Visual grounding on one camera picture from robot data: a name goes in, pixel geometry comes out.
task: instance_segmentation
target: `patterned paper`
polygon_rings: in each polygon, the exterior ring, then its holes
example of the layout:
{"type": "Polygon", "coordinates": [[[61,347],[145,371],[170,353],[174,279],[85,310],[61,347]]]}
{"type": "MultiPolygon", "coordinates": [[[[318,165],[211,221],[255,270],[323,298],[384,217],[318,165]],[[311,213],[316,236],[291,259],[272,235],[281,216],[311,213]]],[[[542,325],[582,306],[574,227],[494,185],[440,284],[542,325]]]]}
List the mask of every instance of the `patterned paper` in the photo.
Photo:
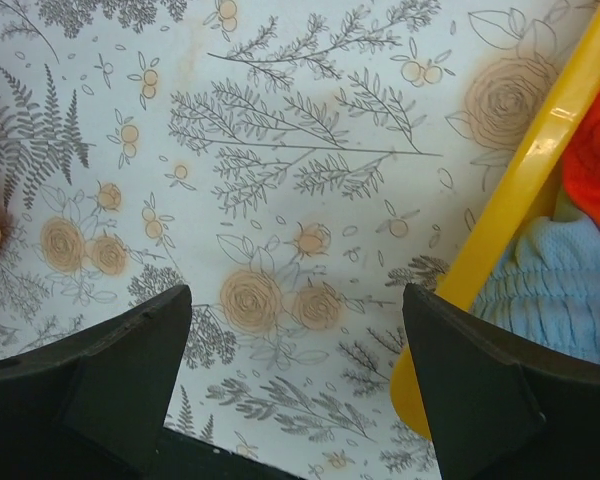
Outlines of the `patterned paper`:
{"type": "Polygon", "coordinates": [[[187,283],[167,426],[440,478],[388,394],[402,287],[435,288],[595,6],[0,0],[0,358],[187,283]]]}

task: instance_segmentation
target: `peach rose drawing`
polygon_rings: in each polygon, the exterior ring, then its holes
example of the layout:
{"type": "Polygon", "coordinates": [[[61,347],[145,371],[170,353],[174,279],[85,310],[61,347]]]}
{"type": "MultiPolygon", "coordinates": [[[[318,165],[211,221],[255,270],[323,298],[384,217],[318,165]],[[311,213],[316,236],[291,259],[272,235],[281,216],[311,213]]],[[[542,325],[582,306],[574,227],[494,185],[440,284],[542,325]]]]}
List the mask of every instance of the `peach rose drawing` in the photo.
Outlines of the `peach rose drawing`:
{"type": "Polygon", "coordinates": [[[117,185],[106,183],[100,187],[97,202],[98,206],[107,212],[117,210],[122,202],[122,193],[117,185]]]}
{"type": "Polygon", "coordinates": [[[265,273],[240,270],[224,282],[220,303],[227,320],[252,334],[267,333],[282,312],[282,293],[265,273]]]}
{"type": "Polygon", "coordinates": [[[92,242],[89,250],[93,266],[105,275],[118,275],[124,270],[127,252],[116,238],[106,235],[99,237],[92,242]]]}
{"type": "Polygon", "coordinates": [[[340,318],[342,302],[328,287],[306,287],[296,295],[293,316],[310,330],[332,328],[340,318]]]}
{"type": "Polygon", "coordinates": [[[293,245],[303,257],[324,255],[331,245],[331,232],[321,223],[312,223],[307,227],[300,225],[300,234],[293,245]]]}
{"type": "Polygon", "coordinates": [[[515,150],[557,76],[540,56],[503,58],[489,65],[465,96],[473,139],[484,147],[515,150]]]}
{"type": "Polygon", "coordinates": [[[84,237],[73,223],[64,218],[53,217],[44,224],[40,245],[47,263],[60,272],[72,273],[82,265],[84,237]]]}

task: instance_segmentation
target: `yellow plastic handle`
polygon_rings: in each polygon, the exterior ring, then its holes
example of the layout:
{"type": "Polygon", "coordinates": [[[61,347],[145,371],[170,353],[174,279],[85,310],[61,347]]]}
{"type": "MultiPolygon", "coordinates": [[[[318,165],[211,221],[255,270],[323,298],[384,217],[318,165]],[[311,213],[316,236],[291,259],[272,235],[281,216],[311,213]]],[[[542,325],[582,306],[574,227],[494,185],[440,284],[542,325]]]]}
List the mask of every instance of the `yellow plastic handle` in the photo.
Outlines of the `yellow plastic handle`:
{"type": "MultiPolygon", "coordinates": [[[[559,177],[550,174],[599,90],[600,6],[438,288],[440,297],[463,310],[471,307],[525,217],[551,197],[547,191],[559,177]]],[[[408,349],[391,377],[391,399],[402,421],[431,439],[408,349]]]]}

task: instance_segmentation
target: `blue knit cloth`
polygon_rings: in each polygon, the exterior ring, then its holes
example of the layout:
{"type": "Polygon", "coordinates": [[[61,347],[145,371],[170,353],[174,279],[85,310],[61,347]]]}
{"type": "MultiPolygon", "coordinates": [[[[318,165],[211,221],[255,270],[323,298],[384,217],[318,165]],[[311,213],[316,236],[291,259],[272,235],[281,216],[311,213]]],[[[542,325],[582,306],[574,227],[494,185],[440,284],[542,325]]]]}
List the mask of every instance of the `blue knit cloth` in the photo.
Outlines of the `blue knit cloth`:
{"type": "Polygon", "coordinates": [[[472,313],[572,357],[600,364],[600,230],[564,192],[553,219],[513,242],[472,313]]]}

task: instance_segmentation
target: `fern leaf drawing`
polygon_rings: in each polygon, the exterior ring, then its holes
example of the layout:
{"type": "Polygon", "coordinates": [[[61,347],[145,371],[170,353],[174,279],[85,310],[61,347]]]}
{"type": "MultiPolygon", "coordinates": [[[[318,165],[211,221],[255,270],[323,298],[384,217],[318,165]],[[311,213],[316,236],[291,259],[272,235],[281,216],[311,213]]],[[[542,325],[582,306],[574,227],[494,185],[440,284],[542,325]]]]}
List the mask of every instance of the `fern leaf drawing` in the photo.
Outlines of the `fern leaf drawing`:
{"type": "Polygon", "coordinates": [[[47,65],[45,71],[47,92],[41,106],[35,101],[32,89],[0,66],[13,96],[12,105],[3,105],[0,97],[0,181],[3,181],[5,208],[21,190],[25,206],[31,209],[42,183],[57,171],[71,184],[74,157],[85,168],[89,167],[90,145],[80,133],[76,91],[63,121],[55,82],[47,65]]]}
{"type": "Polygon", "coordinates": [[[209,420],[202,429],[200,438],[207,443],[213,443],[213,413],[209,415],[209,420]]]}
{"type": "Polygon", "coordinates": [[[180,433],[194,436],[195,430],[193,428],[193,409],[191,408],[189,395],[187,395],[187,391],[182,385],[180,385],[180,391],[182,393],[182,406],[180,407],[180,413],[178,414],[177,429],[180,431],[180,433]]]}

